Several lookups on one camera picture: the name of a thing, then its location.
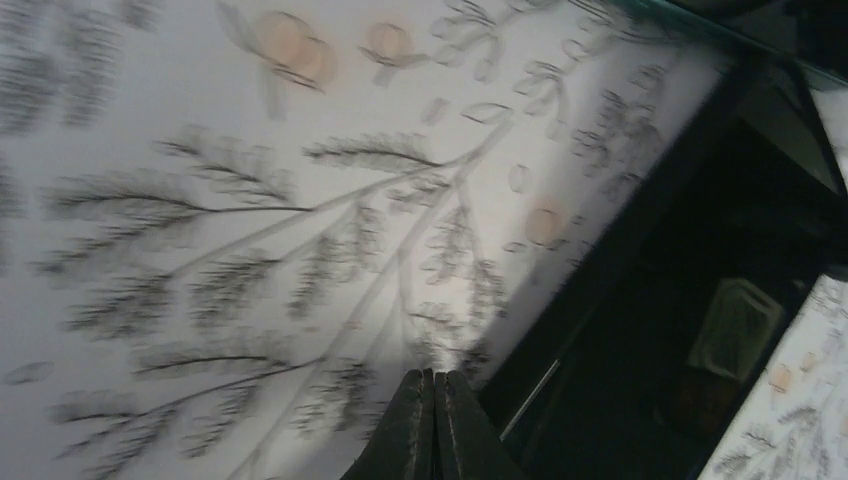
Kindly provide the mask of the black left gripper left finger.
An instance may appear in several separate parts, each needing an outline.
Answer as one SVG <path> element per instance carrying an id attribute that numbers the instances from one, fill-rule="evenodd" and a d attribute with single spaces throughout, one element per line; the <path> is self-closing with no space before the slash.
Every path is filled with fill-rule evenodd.
<path id="1" fill-rule="evenodd" d="M 431 369 L 408 371 L 342 480 L 433 477 L 435 385 Z"/>

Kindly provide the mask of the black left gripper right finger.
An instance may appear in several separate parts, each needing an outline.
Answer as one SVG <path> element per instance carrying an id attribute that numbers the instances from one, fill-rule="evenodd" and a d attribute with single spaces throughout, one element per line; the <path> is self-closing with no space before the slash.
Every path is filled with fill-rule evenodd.
<path id="1" fill-rule="evenodd" d="M 526 479 L 458 371 L 435 375 L 435 441 L 438 479 Z"/>

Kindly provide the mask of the black phone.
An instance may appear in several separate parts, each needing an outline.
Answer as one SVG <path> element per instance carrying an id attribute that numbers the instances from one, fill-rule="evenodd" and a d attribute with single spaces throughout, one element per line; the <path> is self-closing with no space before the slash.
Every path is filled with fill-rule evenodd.
<path id="1" fill-rule="evenodd" d="M 586 75 L 591 115 L 549 161 L 506 248 L 522 276 L 494 336 L 519 343 L 484 387 L 499 434 L 445 478 L 843 479 L 827 408 L 759 411 L 810 368 L 774 365 L 817 289 L 847 284 L 847 174 L 813 94 L 847 89 L 847 5 L 787 1 L 781 51 L 690 1 L 575 1 L 562 63 L 520 94 Z"/>

